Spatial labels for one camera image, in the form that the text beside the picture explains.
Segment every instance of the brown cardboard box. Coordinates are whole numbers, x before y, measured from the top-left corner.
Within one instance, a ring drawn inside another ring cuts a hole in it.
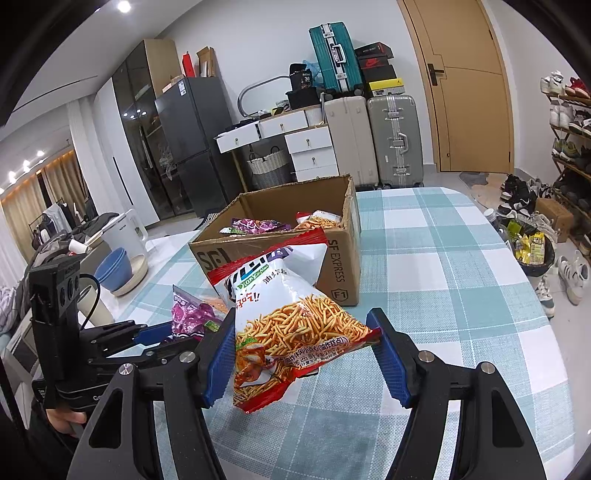
[[[295,226],[297,212],[315,210],[343,216],[341,227],[325,230],[329,247],[316,287],[342,306],[357,305],[361,224],[355,185],[350,175],[241,193],[189,246],[207,273],[238,258],[259,255],[274,244],[301,233],[271,232],[239,237],[219,233],[233,218],[273,219]]]
[[[211,47],[202,48],[197,52],[199,58],[198,77],[217,77],[216,54]]]
[[[554,199],[537,199],[535,209],[552,221],[552,228],[558,232],[558,242],[566,242],[573,226],[573,214]]]

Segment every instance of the metal bolt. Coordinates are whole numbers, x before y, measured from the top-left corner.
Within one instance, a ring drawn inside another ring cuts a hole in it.
[[[496,370],[495,366],[490,362],[482,362],[480,368],[482,368],[482,371],[486,374],[493,374]]]
[[[133,364],[123,364],[119,367],[119,373],[121,375],[129,375],[132,371],[134,371]]]
[[[184,363],[184,364],[189,364],[191,363],[193,360],[195,360],[195,353],[194,352],[183,352],[178,356],[178,359]]]
[[[435,360],[435,355],[433,355],[429,350],[421,350],[418,353],[418,359],[426,364],[430,364]]]

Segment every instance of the noodle snack bag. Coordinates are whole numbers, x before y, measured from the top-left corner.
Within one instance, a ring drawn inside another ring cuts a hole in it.
[[[312,286],[327,244],[322,229],[314,229],[207,274],[236,307],[234,405],[247,413],[279,400],[296,378],[379,341],[379,329]]]

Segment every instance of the white drawer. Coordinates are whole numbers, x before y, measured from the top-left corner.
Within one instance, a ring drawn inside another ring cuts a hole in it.
[[[265,118],[259,122],[261,138],[274,137],[307,127],[308,120],[306,120],[306,113],[303,110],[280,115],[277,118]]]
[[[339,174],[339,169],[336,165],[329,165],[328,167],[308,168],[308,170],[296,171],[295,176],[297,181],[306,181],[312,179],[322,179],[324,177],[336,177]]]
[[[257,122],[253,122],[243,127],[236,128],[231,132],[226,132],[216,138],[217,146],[221,153],[227,152],[228,150],[234,150],[234,148],[242,147],[250,143],[258,142],[259,137],[258,130],[256,128]]]
[[[308,170],[309,168],[337,166],[335,151],[332,147],[317,148],[309,152],[298,152],[291,155],[295,170]]]
[[[310,128],[286,135],[285,142],[290,153],[305,152],[316,148],[332,147],[328,127]]]

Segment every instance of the ceiling light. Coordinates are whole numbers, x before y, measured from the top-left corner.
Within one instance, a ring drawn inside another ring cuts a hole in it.
[[[127,12],[129,12],[129,10],[131,10],[131,5],[128,1],[123,0],[122,2],[119,2],[117,4],[117,8],[121,13],[126,14]]]

